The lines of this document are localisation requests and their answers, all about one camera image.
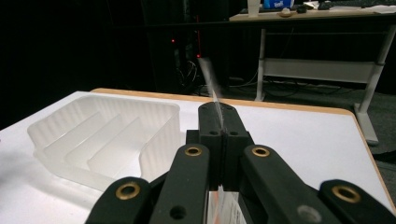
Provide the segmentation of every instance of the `plastic bin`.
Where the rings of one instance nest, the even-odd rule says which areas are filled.
[[[84,96],[29,126],[35,157],[53,174],[101,191],[115,180],[148,182],[181,146],[179,106]]]

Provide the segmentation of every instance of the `white desk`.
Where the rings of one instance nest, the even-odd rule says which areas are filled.
[[[78,97],[104,94],[180,105],[180,130],[198,129],[197,108],[208,98],[107,89],[75,92],[0,131],[0,220],[2,223],[83,223],[101,191],[51,174],[33,157],[27,128]],[[324,180],[350,181],[396,211],[363,140],[355,117],[335,108],[225,101],[237,109],[256,144],[267,145],[302,180],[318,188]]]
[[[375,16],[374,12],[362,10],[308,10],[305,14],[293,13],[289,18],[282,18],[276,12],[260,13],[259,17],[250,18],[248,14],[238,14],[230,21],[286,21],[298,23],[298,20],[315,20],[323,18],[350,18]],[[364,83],[365,95],[359,104],[354,105],[355,115],[366,141],[371,145],[378,144],[373,124],[367,114],[368,107],[375,93],[375,87],[381,76],[382,69],[387,59],[390,45],[396,33],[396,22],[389,26],[383,45],[375,62],[339,62],[339,61],[313,61],[293,59],[264,58],[265,27],[262,28],[261,50],[259,56],[258,84],[256,101],[262,101],[262,77],[298,77],[318,80],[343,81]]]

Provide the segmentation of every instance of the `brass ring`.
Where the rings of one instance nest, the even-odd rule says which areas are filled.
[[[339,199],[349,203],[358,203],[361,201],[359,193],[348,186],[334,186],[332,187],[332,193]]]
[[[268,157],[271,154],[270,150],[264,147],[254,147],[251,151],[258,157]]]
[[[188,156],[199,156],[202,154],[202,150],[198,147],[189,147],[184,152]]]
[[[135,182],[131,181],[123,184],[117,188],[116,196],[121,200],[128,200],[136,197],[140,192],[140,187]]]

